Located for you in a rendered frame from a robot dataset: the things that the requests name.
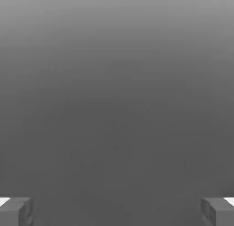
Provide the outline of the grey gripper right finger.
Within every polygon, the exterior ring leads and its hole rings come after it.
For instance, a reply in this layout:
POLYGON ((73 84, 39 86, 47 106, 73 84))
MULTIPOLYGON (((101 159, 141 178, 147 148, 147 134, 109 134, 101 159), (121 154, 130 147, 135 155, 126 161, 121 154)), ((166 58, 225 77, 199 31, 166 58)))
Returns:
POLYGON ((204 226, 234 226, 234 197, 201 198, 204 226))

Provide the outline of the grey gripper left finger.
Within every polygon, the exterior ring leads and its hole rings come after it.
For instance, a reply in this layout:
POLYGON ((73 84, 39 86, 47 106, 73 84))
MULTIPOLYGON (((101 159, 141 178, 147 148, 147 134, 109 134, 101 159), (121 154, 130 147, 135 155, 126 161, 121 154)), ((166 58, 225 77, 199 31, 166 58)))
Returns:
POLYGON ((1 198, 0 226, 34 226, 34 200, 31 197, 1 198))

